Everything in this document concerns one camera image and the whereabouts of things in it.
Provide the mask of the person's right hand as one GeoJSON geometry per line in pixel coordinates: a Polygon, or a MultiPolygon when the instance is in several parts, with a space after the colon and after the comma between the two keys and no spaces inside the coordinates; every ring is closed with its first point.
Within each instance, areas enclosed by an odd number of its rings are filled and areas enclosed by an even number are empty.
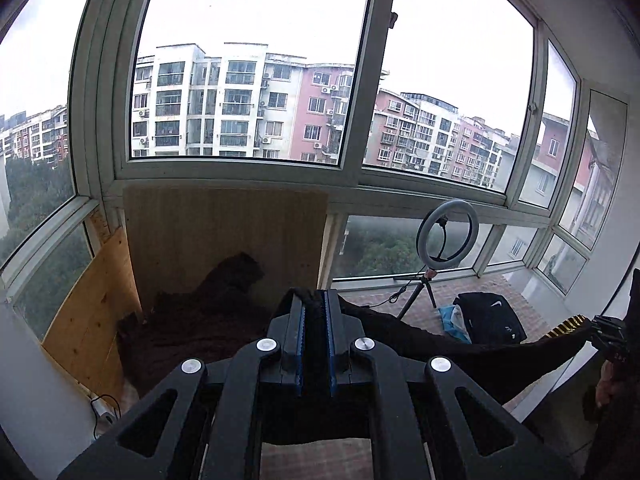
{"type": "Polygon", "coordinates": [[[606,404],[620,396],[624,391],[624,383],[616,378],[616,367],[613,362],[605,360],[600,368],[600,379],[596,385],[596,403],[598,408],[602,408],[606,404]]]}

